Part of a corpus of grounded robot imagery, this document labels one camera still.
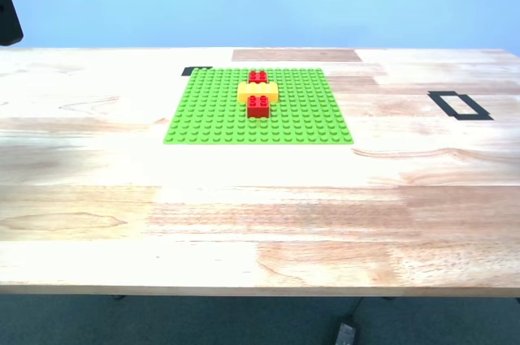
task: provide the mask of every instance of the blue wall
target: blue wall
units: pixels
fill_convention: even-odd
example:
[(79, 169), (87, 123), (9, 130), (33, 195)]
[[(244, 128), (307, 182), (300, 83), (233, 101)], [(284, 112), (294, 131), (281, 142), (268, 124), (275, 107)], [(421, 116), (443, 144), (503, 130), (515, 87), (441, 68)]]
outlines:
[(520, 0), (14, 0), (18, 46), (381, 46), (520, 54)]

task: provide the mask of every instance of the wood grain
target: wood grain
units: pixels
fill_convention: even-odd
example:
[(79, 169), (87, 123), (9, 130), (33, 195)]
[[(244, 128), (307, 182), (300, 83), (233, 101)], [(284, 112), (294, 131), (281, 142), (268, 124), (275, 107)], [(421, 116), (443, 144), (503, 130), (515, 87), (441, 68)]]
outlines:
[(233, 52), (233, 61), (324, 61), (360, 62), (352, 49), (242, 49)]
[[(321, 67), (355, 144), (165, 146), (187, 66)], [(502, 50), (0, 50), (0, 292), (518, 297), (519, 74)]]

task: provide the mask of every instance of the black tape rectangle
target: black tape rectangle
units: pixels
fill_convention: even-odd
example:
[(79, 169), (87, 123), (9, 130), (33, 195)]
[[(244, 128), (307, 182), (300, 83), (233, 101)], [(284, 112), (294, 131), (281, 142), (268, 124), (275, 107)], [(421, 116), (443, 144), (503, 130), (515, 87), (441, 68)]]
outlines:
[[(489, 112), (487, 112), (479, 103), (468, 95), (459, 95), (454, 91), (430, 91), (428, 96), (435, 104), (439, 106), (448, 116), (453, 116), (456, 120), (493, 120)], [(442, 96), (459, 96), (476, 114), (458, 114)]]
[(185, 67), (182, 75), (192, 75), (193, 69), (211, 69), (212, 67)]

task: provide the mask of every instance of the green lego baseplate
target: green lego baseplate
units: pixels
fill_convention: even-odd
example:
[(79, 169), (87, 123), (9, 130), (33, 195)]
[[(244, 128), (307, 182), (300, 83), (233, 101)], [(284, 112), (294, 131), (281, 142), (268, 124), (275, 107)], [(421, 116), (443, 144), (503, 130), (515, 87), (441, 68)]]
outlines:
[[(269, 118), (247, 118), (236, 97), (250, 71), (278, 84)], [(194, 69), (165, 144), (352, 144), (321, 69)]]

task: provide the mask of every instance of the black object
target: black object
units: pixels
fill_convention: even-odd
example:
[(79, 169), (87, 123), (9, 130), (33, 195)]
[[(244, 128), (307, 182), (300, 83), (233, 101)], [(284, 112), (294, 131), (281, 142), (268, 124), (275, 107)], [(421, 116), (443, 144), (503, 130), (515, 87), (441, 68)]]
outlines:
[(354, 320), (354, 315), (364, 299), (364, 297), (358, 297), (353, 303), (350, 312), (341, 320), (335, 345), (357, 345), (359, 343), (360, 327)]
[(182, 75), (192, 75), (193, 69), (211, 69), (212, 67), (185, 67)]
[(24, 32), (12, 0), (0, 0), (0, 45), (13, 45), (20, 42), (23, 37)]
[[(489, 113), (468, 95), (459, 95), (454, 91), (430, 91), (428, 92), (428, 96), (442, 109), (442, 111), (444, 111), (448, 116), (453, 116), (456, 120), (493, 120)], [(476, 112), (476, 114), (458, 114), (449, 106), (442, 96), (459, 96), (463, 102)]]

